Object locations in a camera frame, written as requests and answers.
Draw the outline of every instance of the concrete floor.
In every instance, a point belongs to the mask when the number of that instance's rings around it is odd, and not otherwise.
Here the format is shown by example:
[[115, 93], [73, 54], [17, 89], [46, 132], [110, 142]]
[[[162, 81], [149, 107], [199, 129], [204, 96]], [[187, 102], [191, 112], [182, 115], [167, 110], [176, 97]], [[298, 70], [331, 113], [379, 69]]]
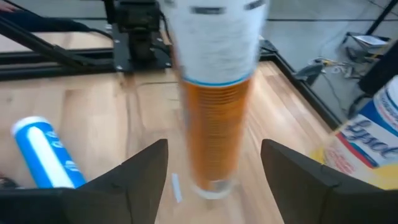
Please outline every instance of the concrete floor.
[[[280, 54], [298, 70], [310, 59], [326, 57], [345, 61], [340, 47], [347, 31], [364, 32], [377, 18], [390, 0], [274, 0], [269, 9], [269, 18], [276, 19], [319, 19], [316, 22], [268, 21], [263, 36], [269, 39]], [[102, 1], [94, 0], [14, 0], [15, 3], [40, 15], [50, 17], [104, 18]], [[339, 21], [322, 21], [334, 19]], [[362, 19], [368, 21], [342, 21]], [[398, 6], [387, 16], [396, 21], [383, 22], [376, 35], [398, 38]], [[78, 20], [88, 26], [104, 29], [105, 21]], [[360, 91], [356, 80], [345, 79], [341, 74], [327, 74], [343, 109], [356, 98]], [[346, 119], [338, 101], [333, 96], [324, 77], [312, 86], [318, 96], [342, 120]]]

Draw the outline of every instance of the wooden surface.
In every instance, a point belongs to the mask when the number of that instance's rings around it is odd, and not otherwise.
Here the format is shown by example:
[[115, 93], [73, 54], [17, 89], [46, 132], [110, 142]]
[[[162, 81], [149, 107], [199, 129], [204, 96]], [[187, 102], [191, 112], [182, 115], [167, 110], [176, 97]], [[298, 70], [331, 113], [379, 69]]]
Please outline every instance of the wooden surface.
[[[83, 41], [76, 43], [82, 46]], [[262, 169], [261, 140], [270, 138], [306, 154], [328, 136], [324, 122], [272, 62], [260, 63], [248, 104], [236, 186], [225, 199], [206, 201], [191, 190], [177, 87], [171, 70], [125, 80], [104, 74], [2, 82], [0, 171], [24, 187], [35, 186], [9, 134], [13, 123], [30, 115], [50, 120], [87, 180], [167, 138], [169, 168], [158, 224], [283, 223]], [[179, 176], [180, 203], [171, 173]]]

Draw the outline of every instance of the cylindrical container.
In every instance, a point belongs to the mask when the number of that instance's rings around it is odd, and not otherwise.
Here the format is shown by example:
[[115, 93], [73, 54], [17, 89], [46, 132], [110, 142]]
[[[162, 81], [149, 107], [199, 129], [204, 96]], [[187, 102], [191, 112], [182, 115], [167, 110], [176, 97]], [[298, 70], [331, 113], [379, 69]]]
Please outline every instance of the cylindrical container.
[[197, 192], [225, 196], [237, 166], [265, 0], [168, 0]]
[[77, 188], [85, 183], [51, 124], [43, 117], [19, 120], [11, 129], [39, 188]]
[[382, 189], [398, 189], [398, 77], [311, 157]]

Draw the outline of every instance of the black metal frame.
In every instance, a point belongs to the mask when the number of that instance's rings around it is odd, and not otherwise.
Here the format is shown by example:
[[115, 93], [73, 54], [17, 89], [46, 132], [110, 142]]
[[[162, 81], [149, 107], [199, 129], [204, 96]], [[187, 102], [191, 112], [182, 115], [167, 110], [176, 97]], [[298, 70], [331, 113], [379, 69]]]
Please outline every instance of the black metal frame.
[[366, 35], [372, 35], [373, 32], [379, 27], [381, 22], [386, 18], [386, 16], [391, 12], [394, 6], [398, 3], [398, 0], [391, 0], [387, 7], [383, 10], [380, 16], [373, 22], [372, 26], [366, 31]]

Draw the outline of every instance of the white label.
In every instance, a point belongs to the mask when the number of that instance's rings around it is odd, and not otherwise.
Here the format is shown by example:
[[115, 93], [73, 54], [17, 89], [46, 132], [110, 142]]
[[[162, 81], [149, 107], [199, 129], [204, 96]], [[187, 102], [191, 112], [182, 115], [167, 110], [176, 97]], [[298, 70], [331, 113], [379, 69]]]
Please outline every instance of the white label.
[[174, 0], [166, 10], [186, 81], [228, 86], [257, 64], [266, 14], [263, 0]]

